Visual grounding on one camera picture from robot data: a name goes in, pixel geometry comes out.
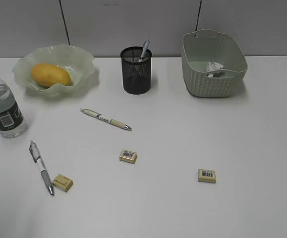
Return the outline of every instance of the basket handle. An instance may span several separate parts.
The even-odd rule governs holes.
[[[215,74],[215,73],[225,73],[224,76],[221,76],[221,77],[212,77],[212,78],[229,78],[229,77],[232,77],[234,76],[235,72],[234,71],[231,71],[231,70],[228,70],[228,69],[225,69],[225,68],[222,68],[222,69],[218,69],[218,70],[213,70],[213,71],[208,71],[206,72],[206,75],[208,74]]]
[[[218,32],[210,29],[203,29],[194,32],[195,38],[216,38],[218,35],[219,35]]]

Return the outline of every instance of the pen clip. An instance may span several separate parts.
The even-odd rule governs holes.
[[[30,151],[30,153],[32,155],[34,163],[36,163],[37,160],[39,158],[41,158],[41,154],[40,154],[39,148],[37,147],[35,142],[31,141],[29,151]]]

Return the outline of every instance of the gray wall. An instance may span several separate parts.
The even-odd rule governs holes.
[[[57,0],[0,0],[0,57],[67,44]]]
[[[198,29],[230,34],[245,55],[287,55],[287,0],[203,0]]]
[[[179,56],[200,0],[61,0],[72,45],[118,57],[151,37],[154,56]],[[287,0],[203,0],[198,29],[232,35],[246,55],[287,55]],[[0,57],[67,44],[58,0],[0,0]]]

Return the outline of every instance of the eraser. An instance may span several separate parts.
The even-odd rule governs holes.
[[[216,173],[214,170],[198,170],[199,182],[216,183]]]
[[[63,175],[57,175],[56,178],[52,181],[52,184],[60,190],[67,192],[69,188],[72,187],[73,180]]]
[[[129,150],[122,150],[119,159],[121,161],[125,161],[128,163],[134,164],[137,159],[137,153],[129,151]]]

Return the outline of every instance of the white pen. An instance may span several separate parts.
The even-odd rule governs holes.
[[[51,180],[50,180],[50,176],[49,176],[49,173],[48,171],[46,170],[46,167],[45,167],[45,164],[43,162],[43,159],[41,157],[41,154],[40,154],[40,151],[39,151],[39,148],[38,146],[33,142],[33,140],[30,141],[31,144],[30,144],[30,152],[31,152],[31,155],[32,155],[32,158],[33,158],[33,161],[34,163],[37,164],[37,166],[39,167],[39,170],[41,172],[41,176],[42,176],[42,179],[45,183],[45,186],[46,186],[46,189],[49,191],[49,193],[54,196],[54,188],[53,188],[53,185],[51,183]]]
[[[143,61],[144,55],[147,52],[149,44],[150,44],[150,37],[143,44],[143,50],[142,50],[142,53],[141,53],[141,56],[140,56],[140,59],[139,59],[139,63],[141,63]]]
[[[108,118],[105,118],[103,117],[100,113],[97,113],[95,111],[92,111],[90,109],[85,109],[85,108],[81,108],[80,111],[83,113],[83,114],[86,114],[86,115],[89,115],[93,118],[97,118],[99,120],[102,120],[104,122],[107,122],[111,125],[114,125],[114,126],[117,126],[117,127],[120,127],[121,129],[125,129],[125,130],[132,130],[131,127],[129,127],[128,125],[122,123],[122,122],[119,122],[117,120],[114,120],[114,119],[108,119]]]

